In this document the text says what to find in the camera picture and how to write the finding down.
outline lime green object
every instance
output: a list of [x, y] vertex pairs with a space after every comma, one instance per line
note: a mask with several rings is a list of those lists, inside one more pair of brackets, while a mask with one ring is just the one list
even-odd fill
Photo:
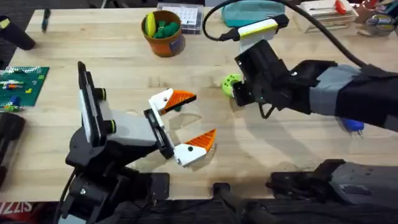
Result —
[[155, 39], [163, 39], [173, 36], [176, 32], [178, 32], [180, 25], [176, 22], [171, 22], [169, 25], [166, 25], [165, 21], [159, 21], [157, 32], [154, 35]]
[[149, 13], [145, 19], [145, 32], [149, 37], [153, 37], [156, 31], [156, 21], [153, 12]]
[[236, 83], [236, 82], [239, 82], [239, 81], [241, 81], [241, 80], [242, 80], [242, 77], [241, 77], [240, 74], [229, 74], [229, 75], [227, 75], [227, 76], [224, 78], [223, 84], [222, 84], [223, 92], [224, 92], [227, 96], [233, 98], [233, 94], [232, 94], [232, 84], [233, 84], [233, 83]]

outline pen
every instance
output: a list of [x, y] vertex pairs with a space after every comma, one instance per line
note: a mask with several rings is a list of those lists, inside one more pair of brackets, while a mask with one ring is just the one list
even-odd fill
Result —
[[49, 17], [51, 15], [51, 11], [49, 8], [44, 9], [44, 17], [42, 22], [42, 32], [45, 33], [47, 30], [47, 26], [49, 25]]

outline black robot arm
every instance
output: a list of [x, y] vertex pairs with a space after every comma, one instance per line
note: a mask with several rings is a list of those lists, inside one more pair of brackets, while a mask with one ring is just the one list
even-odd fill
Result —
[[[265, 40], [235, 60], [244, 75], [243, 82], [233, 84], [237, 104], [258, 103], [265, 119], [274, 108], [290, 108], [398, 131], [398, 73], [323, 60], [305, 60], [288, 70]], [[265, 114], [266, 103], [272, 107]]]

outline green object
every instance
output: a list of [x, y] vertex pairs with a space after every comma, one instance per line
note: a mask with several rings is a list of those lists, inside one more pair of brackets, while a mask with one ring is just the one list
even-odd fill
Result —
[[7, 67], [0, 77], [0, 82], [16, 80], [24, 82], [24, 85], [23, 88], [12, 90], [5, 90], [4, 85], [0, 85], [0, 107], [4, 108], [10, 102], [11, 96], [21, 98], [20, 106], [34, 106], [49, 69], [48, 67]]
[[180, 25], [176, 22], [171, 22], [169, 25], [166, 25], [166, 21], [159, 21], [154, 38], [163, 39], [171, 37], [178, 32], [179, 28]]
[[6, 106], [3, 106], [1, 109], [5, 112], [20, 112], [20, 111], [24, 110], [23, 107], [15, 106], [15, 105], [6, 105]]
[[176, 112], [180, 112], [182, 110], [182, 106], [177, 106], [177, 107], [174, 108], [174, 110]]
[[241, 81], [241, 80], [242, 80], [242, 77], [241, 77], [241, 75], [239, 75], [239, 74], [229, 74], [229, 75], [227, 75], [227, 76], [224, 78], [223, 83], [222, 83], [223, 92], [224, 92], [227, 96], [233, 98], [233, 94], [232, 94], [232, 84], [233, 84], [233, 83], [236, 83], [236, 82], [239, 82], [239, 81]]

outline orange tip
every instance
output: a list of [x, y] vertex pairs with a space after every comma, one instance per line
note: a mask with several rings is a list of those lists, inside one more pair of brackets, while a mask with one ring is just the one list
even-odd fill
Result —
[[185, 90], [174, 90], [172, 96], [167, 101], [167, 104], [166, 104], [164, 110], [168, 111], [173, 106], [179, 106], [180, 104], [182, 105], [185, 103], [189, 103], [191, 101], [189, 101], [189, 102], [185, 102], [185, 101], [188, 101], [191, 98], [192, 98], [191, 101], [195, 100], [196, 99], [195, 94], [190, 93]]
[[213, 129], [205, 134], [202, 134], [201, 136], [198, 136], [194, 139], [187, 141], [186, 144], [205, 148], [206, 152], [208, 152], [211, 149], [215, 138], [216, 138], [216, 129]]

